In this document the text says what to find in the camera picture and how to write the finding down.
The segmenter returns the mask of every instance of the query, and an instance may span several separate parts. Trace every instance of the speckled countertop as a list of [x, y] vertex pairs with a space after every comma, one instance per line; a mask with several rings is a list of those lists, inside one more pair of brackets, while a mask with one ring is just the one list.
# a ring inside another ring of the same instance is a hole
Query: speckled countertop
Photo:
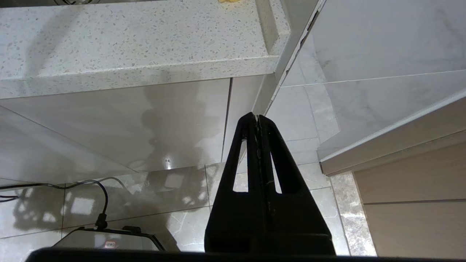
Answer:
[[2, 8], [0, 99], [272, 73], [261, 21], [253, 0]]

